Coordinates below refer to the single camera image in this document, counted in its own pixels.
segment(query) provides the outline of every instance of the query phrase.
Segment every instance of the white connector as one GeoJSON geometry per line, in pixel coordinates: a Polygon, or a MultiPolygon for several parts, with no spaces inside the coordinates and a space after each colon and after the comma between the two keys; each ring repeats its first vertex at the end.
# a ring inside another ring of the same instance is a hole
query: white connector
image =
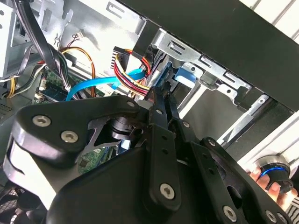
{"type": "Polygon", "coordinates": [[[77,32],[76,34],[80,40],[84,38],[84,35],[81,31],[77,32]]]}

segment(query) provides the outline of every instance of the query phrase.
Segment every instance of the white wire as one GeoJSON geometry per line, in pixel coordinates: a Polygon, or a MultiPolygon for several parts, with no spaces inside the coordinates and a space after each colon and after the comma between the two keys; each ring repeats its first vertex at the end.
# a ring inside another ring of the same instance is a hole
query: white wire
{"type": "Polygon", "coordinates": [[[30,86],[26,87],[25,89],[23,89],[22,91],[20,91],[20,92],[18,92],[16,94],[12,95],[10,98],[15,97],[16,95],[18,95],[20,93],[23,93],[23,92],[27,91],[28,89],[30,89],[32,87],[33,83],[35,82],[36,78],[38,77],[39,73],[41,72],[41,70],[44,69],[45,66],[46,66],[46,64],[43,64],[42,67],[40,67],[38,70],[36,70],[36,72],[34,74],[34,78],[33,78],[32,84],[30,86]]]}
{"type": "Polygon", "coordinates": [[[9,78],[9,79],[2,79],[2,80],[0,80],[0,83],[4,83],[4,82],[7,82],[7,81],[9,81],[9,80],[11,80],[11,79],[13,79],[14,77],[11,77],[11,78],[9,78]]]}

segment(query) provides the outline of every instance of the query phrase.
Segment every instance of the human hand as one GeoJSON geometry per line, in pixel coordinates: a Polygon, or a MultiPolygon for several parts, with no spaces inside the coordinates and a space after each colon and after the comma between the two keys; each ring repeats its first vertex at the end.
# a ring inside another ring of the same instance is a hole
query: human hand
{"type": "MultiPolygon", "coordinates": [[[[269,176],[266,174],[259,178],[261,175],[261,169],[256,168],[250,173],[251,178],[263,189],[265,190],[268,183],[270,182],[269,176]]],[[[270,189],[268,190],[268,195],[282,208],[282,210],[286,211],[288,207],[291,205],[292,201],[295,197],[297,197],[298,192],[295,188],[290,190],[285,194],[279,194],[280,185],[274,182],[270,189]]]]}

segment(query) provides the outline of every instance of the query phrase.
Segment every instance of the metal screw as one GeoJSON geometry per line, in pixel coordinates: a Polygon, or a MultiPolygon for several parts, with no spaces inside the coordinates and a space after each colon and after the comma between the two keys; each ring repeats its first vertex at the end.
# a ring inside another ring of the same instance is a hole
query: metal screw
{"type": "Polygon", "coordinates": [[[280,214],[279,212],[277,213],[278,217],[281,219],[281,221],[283,221],[283,223],[288,224],[288,221],[285,219],[285,217],[280,214]]]}
{"type": "Polygon", "coordinates": [[[211,144],[211,146],[216,146],[215,142],[212,139],[209,139],[208,141],[211,144]]]}
{"type": "Polygon", "coordinates": [[[267,217],[268,217],[273,223],[276,223],[276,222],[277,222],[277,219],[275,218],[275,216],[273,215],[272,212],[266,210],[266,215],[267,215],[267,217]]]}
{"type": "Polygon", "coordinates": [[[32,119],[32,122],[36,126],[47,127],[51,124],[51,119],[43,115],[37,115],[32,119]]]}
{"type": "Polygon", "coordinates": [[[174,198],[174,195],[175,195],[173,188],[167,183],[162,183],[161,184],[160,192],[168,200],[172,200],[174,198]]]}
{"type": "Polygon", "coordinates": [[[224,206],[223,207],[223,211],[225,216],[232,221],[233,223],[235,223],[237,221],[237,215],[235,214],[235,211],[229,207],[229,206],[224,206]]]}
{"type": "Polygon", "coordinates": [[[160,110],[158,110],[158,109],[156,109],[156,112],[157,112],[158,114],[163,114],[163,112],[160,111],[160,110]]]}
{"type": "Polygon", "coordinates": [[[190,127],[190,125],[189,125],[186,121],[183,121],[183,125],[184,125],[185,127],[190,127]]]}
{"type": "Polygon", "coordinates": [[[258,101],[259,104],[263,104],[264,102],[266,102],[266,100],[265,100],[264,98],[261,98],[261,99],[258,101]]]}
{"type": "Polygon", "coordinates": [[[130,102],[130,101],[128,101],[127,104],[128,104],[129,106],[131,106],[131,107],[135,107],[135,104],[132,103],[132,102],[130,102]]]}
{"type": "Polygon", "coordinates": [[[64,131],[61,133],[61,139],[68,143],[75,143],[78,141],[78,135],[72,131],[64,131]]]}

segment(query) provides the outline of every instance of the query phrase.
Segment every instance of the fan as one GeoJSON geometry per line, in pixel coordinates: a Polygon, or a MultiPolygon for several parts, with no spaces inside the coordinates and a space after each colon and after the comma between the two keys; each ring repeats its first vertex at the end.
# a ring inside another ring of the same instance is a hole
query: fan
{"type": "Polygon", "coordinates": [[[38,196],[7,182],[0,193],[0,208],[13,200],[16,200],[16,205],[0,213],[0,223],[41,224],[46,217],[47,210],[38,196]]]}

